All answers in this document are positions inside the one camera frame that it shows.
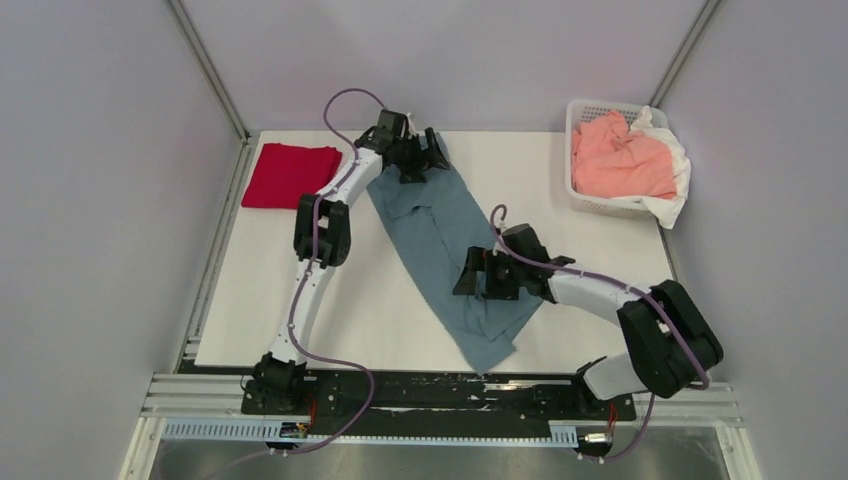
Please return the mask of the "blue-grey t-shirt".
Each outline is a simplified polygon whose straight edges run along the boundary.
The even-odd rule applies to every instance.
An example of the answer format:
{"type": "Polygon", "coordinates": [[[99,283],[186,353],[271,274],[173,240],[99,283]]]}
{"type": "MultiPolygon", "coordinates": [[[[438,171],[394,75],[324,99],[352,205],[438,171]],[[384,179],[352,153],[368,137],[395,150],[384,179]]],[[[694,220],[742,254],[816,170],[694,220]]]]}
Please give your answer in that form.
{"type": "Polygon", "coordinates": [[[471,368],[487,372],[514,351],[513,341],[541,307],[524,289],[519,298],[455,295],[470,247],[495,244],[489,222],[455,169],[431,169],[423,183],[403,184],[390,166],[367,187],[401,262],[471,368]]]}

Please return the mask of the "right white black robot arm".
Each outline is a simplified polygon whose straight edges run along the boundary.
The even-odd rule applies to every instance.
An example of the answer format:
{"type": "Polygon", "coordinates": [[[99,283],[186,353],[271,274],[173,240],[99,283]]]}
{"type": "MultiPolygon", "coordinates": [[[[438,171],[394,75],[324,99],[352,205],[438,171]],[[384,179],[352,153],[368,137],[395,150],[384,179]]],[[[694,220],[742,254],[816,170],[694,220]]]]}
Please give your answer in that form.
{"type": "Polygon", "coordinates": [[[453,288],[456,296],[516,301],[525,292],[578,308],[620,328],[627,348],[581,367],[571,403],[596,417],[621,395],[648,392],[668,399],[685,388],[705,389],[708,371],[724,350],[686,289],[668,279],[647,288],[582,269],[550,256],[534,229],[520,224],[497,231],[490,249],[472,246],[453,288]]]}

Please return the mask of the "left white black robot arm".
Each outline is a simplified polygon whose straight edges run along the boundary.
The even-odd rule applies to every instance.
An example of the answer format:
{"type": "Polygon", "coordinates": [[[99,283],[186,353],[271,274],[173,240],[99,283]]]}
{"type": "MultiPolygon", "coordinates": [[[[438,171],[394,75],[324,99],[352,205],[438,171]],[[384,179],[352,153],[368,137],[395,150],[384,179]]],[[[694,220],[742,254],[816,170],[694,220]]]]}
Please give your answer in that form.
{"type": "Polygon", "coordinates": [[[284,322],[243,387],[242,412],[287,415],[306,399],[307,350],[303,335],[313,326],[325,291],[352,249],[350,210],[385,170],[401,184],[423,184],[431,169],[451,167],[436,131],[413,128],[410,115],[382,109],[375,125],[351,142],[352,155],[328,184],[299,200],[293,248],[295,284],[284,322]]]}

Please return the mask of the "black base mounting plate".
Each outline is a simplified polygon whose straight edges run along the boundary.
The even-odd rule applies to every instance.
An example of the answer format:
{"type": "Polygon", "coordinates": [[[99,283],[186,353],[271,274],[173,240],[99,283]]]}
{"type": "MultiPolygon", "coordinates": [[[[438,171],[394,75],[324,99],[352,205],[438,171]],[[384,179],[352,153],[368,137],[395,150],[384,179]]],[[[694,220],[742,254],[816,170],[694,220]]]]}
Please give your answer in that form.
{"type": "Polygon", "coordinates": [[[636,419],[629,395],[597,400],[571,374],[307,369],[293,414],[310,433],[427,438],[540,438],[552,421],[636,419]]]}

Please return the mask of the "folded red t-shirt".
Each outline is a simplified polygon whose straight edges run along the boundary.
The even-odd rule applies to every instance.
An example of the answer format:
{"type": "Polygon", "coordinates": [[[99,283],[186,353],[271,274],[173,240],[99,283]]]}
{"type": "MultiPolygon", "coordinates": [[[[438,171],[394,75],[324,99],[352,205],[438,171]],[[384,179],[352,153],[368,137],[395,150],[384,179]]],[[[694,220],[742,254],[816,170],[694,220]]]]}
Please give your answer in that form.
{"type": "Polygon", "coordinates": [[[342,161],[336,148],[266,143],[253,169],[241,206],[296,209],[303,194],[315,194],[335,176],[342,161]]]}

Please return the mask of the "white plastic laundry basket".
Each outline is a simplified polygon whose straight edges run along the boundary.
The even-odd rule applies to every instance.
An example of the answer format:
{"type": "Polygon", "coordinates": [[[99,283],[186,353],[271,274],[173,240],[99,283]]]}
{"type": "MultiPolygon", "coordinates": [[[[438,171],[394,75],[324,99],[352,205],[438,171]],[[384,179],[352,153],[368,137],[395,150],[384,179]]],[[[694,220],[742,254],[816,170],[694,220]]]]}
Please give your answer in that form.
{"type": "MultiPolygon", "coordinates": [[[[577,193],[571,183],[571,134],[581,122],[588,122],[596,117],[611,111],[617,111],[623,115],[629,125],[636,119],[644,106],[605,102],[598,100],[574,100],[567,107],[566,118],[566,147],[565,147],[565,174],[564,184],[571,207],[577,211],[594,213],[621,218],[650,218],[654,217],[644,206],[638,202],[627,200],[627,197],[613,199],[597,198],[577,193]]],[[[659,124],[667,127],[664,114],[660,112],[659,124]]]]}

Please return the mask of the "salmon pink t-shirt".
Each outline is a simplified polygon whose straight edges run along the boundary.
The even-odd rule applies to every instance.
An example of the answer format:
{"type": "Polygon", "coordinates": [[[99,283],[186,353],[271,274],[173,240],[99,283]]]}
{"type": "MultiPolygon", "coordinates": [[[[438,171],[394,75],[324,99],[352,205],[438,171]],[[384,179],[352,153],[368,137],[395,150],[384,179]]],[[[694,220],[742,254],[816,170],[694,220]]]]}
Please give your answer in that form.
{"type": "Polygon", "coordinates": [[[651,138],[631,133],[617,111],[579,123],[570,150],[571,183],[579,194],[613,199],[674,191],[670,179],[662,179],[669,174],[668,151],[651,138]]]}

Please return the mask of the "white t-shirt in basket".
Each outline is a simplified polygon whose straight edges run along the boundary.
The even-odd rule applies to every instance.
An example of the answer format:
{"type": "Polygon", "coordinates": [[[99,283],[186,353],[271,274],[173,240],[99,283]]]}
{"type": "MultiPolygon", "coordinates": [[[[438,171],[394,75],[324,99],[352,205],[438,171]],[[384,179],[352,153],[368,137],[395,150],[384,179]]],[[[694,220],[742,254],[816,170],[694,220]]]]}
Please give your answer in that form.
{"type": "Polygon", "coordinates": [[[668,177],[674,191],[660,196],[631,196],[627,197],[627,200],[638,202],[656,218],[662,228],[672,230],[689,196],[692,164],[675,134],[668,127],[661,127],[660,120],[658,110],[644,106],[631,123],[630,132],[651,138],[654,143],[662,144],[668,151],[666,156],[669,158],[669,174],[664,174],[662,179],[668,177]]]}

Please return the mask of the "aluminium frame rail left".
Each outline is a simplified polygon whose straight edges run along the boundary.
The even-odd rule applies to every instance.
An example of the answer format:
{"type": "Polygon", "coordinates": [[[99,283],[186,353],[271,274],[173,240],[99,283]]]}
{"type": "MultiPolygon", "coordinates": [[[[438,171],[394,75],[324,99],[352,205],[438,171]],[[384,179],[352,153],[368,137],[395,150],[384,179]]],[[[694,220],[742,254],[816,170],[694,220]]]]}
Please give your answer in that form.
{"type": "Polygon", "coordinates": [[[251,137],[249,129],[246,127],[232,96],[226,88],[214,61],[208,52],[208,49],[204,45],[200,32],[196,27],[185,2],[181,0],[165,0],[164,4],[170,10],[182,37],[200,68],[203,77],[211,89],[212,94],[221,108],[228,124],[239,139],[239,142],[247,144],[251,137]]]}

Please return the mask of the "aluminium frame rail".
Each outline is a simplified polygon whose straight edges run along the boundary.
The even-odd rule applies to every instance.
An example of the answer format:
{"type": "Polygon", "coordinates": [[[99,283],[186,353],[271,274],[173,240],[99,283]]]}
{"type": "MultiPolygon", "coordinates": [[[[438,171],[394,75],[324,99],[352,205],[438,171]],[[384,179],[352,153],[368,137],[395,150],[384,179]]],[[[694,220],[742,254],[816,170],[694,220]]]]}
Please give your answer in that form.
{"type": "Polygon", "coordinates": [[[723,6],[723,0],[705,0],[674,53],[668,67],[652,94],[649,105],[662,109],[680,74],[697,48],[700,40],[723,6]]]}
{"type": "Polygon", "coordinates": [[[164,4],[170,10],[182,37],[200,68],[203,77],[211,89],[212,94],[221,108],[228,124],[239,139],[239,142],[247,144],[251,137],[249,129],[246,127],[232,96],[226,88],[214,61],[208,52],[208,49],[204,45],[200,32],[196,27],[185,2],[181,0],[165,0],[164,4]]]}

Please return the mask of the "aluminium frame rail right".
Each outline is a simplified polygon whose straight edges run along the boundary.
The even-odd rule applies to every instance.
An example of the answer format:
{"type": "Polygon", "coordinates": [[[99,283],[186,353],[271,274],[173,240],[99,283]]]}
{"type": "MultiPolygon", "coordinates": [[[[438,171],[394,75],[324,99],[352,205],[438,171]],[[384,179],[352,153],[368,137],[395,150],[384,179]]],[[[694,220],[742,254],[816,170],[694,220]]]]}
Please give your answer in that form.
{"type": "Polygon", "coordinates": [[[668,67],[652,94],[649,105],[662,109],[680,74],[697,48],[700,40],[723,6],[723,0],[705,0],[674,53],[668,67]]]}

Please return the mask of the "aluminium front rail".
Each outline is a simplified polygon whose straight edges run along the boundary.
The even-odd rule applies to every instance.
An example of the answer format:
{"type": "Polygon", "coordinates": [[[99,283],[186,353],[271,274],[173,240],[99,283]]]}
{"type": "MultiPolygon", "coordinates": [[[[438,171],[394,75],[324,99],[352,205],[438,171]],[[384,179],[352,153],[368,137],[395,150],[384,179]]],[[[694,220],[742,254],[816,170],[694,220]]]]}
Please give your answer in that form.
{"type": "Polygon", "coordinates": [[[566,375],[378,371],[376,389],[352,370],[307,372],[301,399],[286,410],[246,393],[245,375],[157,374],[141,407],[144,417],[267,418],[287,421],[346,419],[367,403],[392,414],[412,411],[506,412],[515,419],[571,421],[576,425],[634,422],[650,414],[655,426],[741,427],[745,421],[732,388],[715,383],[685,389],[669,399],[647,393],[591,400],[566,375]]]}

